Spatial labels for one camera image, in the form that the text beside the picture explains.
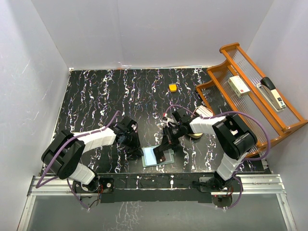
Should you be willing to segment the green card holder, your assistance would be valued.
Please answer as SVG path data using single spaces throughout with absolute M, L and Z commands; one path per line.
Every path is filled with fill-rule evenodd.
M 166 165 L 175 163 L 174 159 L 174 151 L 172 149 L 168 149 L 163 151 L 162 153 L 155 153 L 154 149 L 157 146 L 151 147 L 143 147 L 142 152 L 142 166 L 143 167 L 153 167 L 158 165 Z

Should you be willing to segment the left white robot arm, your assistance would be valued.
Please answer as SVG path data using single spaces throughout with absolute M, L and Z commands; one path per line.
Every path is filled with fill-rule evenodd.
M 86 132 L 72 133 L 62 130 L 42 154 L 41 160 L 46 170 L 59 179 L 72 179 L 81 184 L 86 191 L 99 189 L 99 176 L 94 170 L 80 162 L 84 153 L 93 149 L 111 146 L 116 143 L 126 147 L 126 152 L 143 155 L 137 132 L 138 123 L 125 116 L 120 122 L 111 122 Z

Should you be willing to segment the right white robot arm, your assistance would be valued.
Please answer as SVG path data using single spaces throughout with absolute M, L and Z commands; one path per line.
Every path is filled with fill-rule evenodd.
M 205 187 L 225 191 L 231 187 L 233 176 L 247 153 L 257 144 L 257 137 L 237 113 L 210 117 L 202 114 L 189 115 L 185 108 L 172 113 L 176 122 L 163 118 L 167 125 L 163 127 L 161 144 L 154 148 L 158 163 L 166 161 L 164 152 L 179 144 L 179 138 L 189 134 L 214 134 L 224 154 L 213 178 L 204 183 Z

